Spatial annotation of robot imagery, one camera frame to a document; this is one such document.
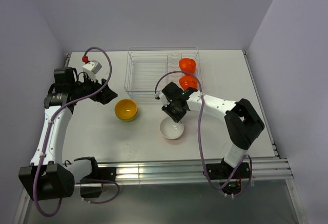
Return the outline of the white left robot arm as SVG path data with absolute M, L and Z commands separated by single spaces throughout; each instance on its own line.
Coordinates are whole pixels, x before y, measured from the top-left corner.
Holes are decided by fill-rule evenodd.
M 81 157 L 68 167 L 63 165 L 65 135 L 77 102 L 89 98 L 105 105 L 117 94 L 109 88 L 107 79 L 93 81 L 85 74 L 80 82 L 76 74 L 72 67 L 54 70 L 54 83 L 44 100 L 45 119 L 39 144 L 29 166 L 19 170 L 18 177 L 32 200 L 70 197 L 76 183 L 99 179 L 94 157 Z

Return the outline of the orange bowl carried to rack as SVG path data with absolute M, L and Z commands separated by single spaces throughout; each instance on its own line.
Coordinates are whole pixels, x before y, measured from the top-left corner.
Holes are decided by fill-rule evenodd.
M 179 84 L 183 90 L 187 88 L 198 89 L 198 81 L 196 78 L 190 75 L 184 75 L 179 79 Z

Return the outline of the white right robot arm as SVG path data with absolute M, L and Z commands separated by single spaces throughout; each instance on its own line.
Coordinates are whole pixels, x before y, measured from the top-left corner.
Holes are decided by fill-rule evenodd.
M 205 113 L 225 122 L 232 142 L 222 165 L 222 173 L 228 178 L 239 172 L 241 159 L 265 128 L 250 101 L 244 98 L 239 101 L 224 100 L 192 87 L 183 90 L 170 82 L 155 93 L 155 99 L 162 102 L 161 109 L 175 123 L 180 122 L 188 111 Z

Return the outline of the orange bowl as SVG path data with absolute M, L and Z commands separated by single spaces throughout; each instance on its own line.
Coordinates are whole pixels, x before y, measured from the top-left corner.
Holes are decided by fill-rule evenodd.
M 179 61 L 179 67 L 181 71 L 195 74 L 197 63 L 192 58 L 182 58 Z

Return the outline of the white bowl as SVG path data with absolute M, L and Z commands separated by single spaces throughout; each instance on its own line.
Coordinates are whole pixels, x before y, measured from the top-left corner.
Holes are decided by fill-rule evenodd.
M 184 124 L 181 121 L 176 123 L 170 117 L 163 119 L 159 126 L 161 135 L 171 140 L 180 138 L 184 128 Z

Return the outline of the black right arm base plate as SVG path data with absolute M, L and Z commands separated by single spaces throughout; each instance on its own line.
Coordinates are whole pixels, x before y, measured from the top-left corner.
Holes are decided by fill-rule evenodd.
M 234 168 L 223 162 L 216 164 L 206 164 L 206 170 L 210 180 L 226 180 L 229 178 Z M 246 179 L 250 177 L 251 169 L 247 162 L 242 162 L 233 174 L 232 179 Z

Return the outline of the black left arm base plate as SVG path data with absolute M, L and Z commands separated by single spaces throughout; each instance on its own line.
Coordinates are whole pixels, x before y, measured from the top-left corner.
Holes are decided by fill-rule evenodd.
M 107 181 L 115 182 L 116 179 L 116 167 L 104 167 L 98 168 L 97 172 L 91 173 L 79 180 L 78 184 L 89 184 L 89 183 L 105 183 Z

